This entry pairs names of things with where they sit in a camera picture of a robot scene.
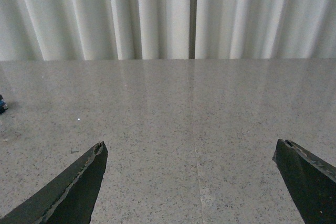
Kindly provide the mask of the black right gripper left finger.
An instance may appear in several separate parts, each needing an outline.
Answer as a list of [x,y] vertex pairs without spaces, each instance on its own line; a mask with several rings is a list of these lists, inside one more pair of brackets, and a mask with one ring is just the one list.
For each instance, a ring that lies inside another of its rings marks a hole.
[[107,158],[105,143],[95,144],[1,223],[90,223]]

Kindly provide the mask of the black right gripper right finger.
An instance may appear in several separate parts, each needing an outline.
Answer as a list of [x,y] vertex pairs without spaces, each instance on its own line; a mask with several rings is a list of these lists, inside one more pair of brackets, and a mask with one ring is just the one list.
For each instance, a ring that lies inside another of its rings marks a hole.
[[335,167],[282,139],[277,141],[272,160],[304,223],[335,223]]

